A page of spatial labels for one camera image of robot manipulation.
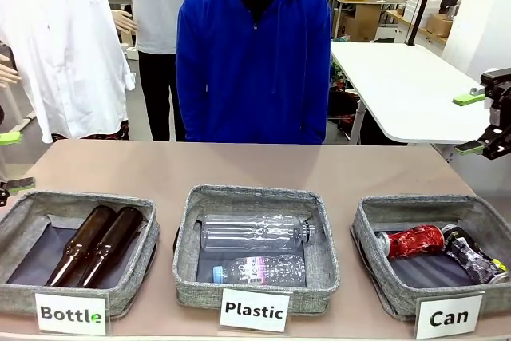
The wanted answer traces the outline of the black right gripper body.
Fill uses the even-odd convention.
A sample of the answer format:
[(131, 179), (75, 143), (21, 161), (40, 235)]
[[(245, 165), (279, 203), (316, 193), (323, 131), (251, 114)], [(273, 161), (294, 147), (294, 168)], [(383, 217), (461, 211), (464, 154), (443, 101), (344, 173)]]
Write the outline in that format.
[(510, 76), (492, 80), (485, 87), (485, 96), (490, 101), (490, 124), (505, 131), (510, 126)]

